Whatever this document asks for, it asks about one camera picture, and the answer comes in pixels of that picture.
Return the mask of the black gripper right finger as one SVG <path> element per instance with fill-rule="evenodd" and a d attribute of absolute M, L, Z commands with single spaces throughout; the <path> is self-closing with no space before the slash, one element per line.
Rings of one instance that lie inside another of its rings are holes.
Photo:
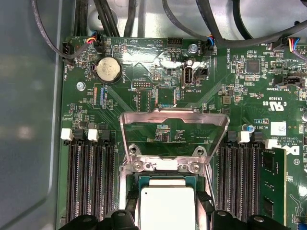
<path fill-rule="evenodd" d="M 247 221 L 240 221 L 230 212 L 215 210 L 211 196 L 205 191 L 196 192 L 196 229 L 197 230 L 284 230 L 286 226 L 272 218 L 253 215 Z"/>

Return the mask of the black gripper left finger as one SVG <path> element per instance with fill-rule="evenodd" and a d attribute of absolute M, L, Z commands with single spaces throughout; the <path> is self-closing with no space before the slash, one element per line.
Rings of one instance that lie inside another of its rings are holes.
<path fill-rule="evenodd" d="M 139 193 L 129 191 L 125 209 L 115 210 L 110 217 L 99 221 L 93 215 L 81 215 L 60 228 L 60 230 L 138 230 L 135 224 L 135 211 Z"/>

